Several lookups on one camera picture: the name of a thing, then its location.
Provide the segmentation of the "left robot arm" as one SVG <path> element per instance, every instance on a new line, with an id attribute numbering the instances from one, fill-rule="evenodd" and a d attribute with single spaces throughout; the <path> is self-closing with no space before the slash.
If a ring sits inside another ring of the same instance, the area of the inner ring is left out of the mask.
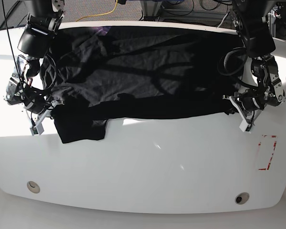
<path id="1" fill-rule="evenodd" d="M 285 91 L 278 74 L 278 65 L 271 54 L 275 43 L 268 27 L 268 13 L 275 0 L 234 0 L 231 17 L 238 36 L 242 39 L 245 58 L 251 58 L 251 73 L 257 85 L 234 80 L 245 87 L 243 93 L 224 96 L 242 118 L 240 129 L 249 132 L 255 120 L 267 105 L 279 106 L 285 101 Z"/>

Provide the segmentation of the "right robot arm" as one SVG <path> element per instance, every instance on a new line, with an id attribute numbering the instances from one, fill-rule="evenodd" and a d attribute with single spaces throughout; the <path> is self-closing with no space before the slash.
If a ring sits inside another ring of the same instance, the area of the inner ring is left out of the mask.
<path id="1" fill-rule="evenodd" d="M 14 71 L 6 88 L 5 101 L 9 105 L 24 104 L 24 108 L 37 114 L 37 121 L 31 119 L 31 126 L 41 125 L 43 119 L 54 108 L 47 96 L 54 82 L 45 89 L 33 87 L 32 79 L 40 71 L 40 59 L 46 56 L 51 42 L 58 33 L 64 18 L 63 0 L 26 0 L 28 14 L 24 32 L 18 43 L 19 56 L 14 56 Z"/>

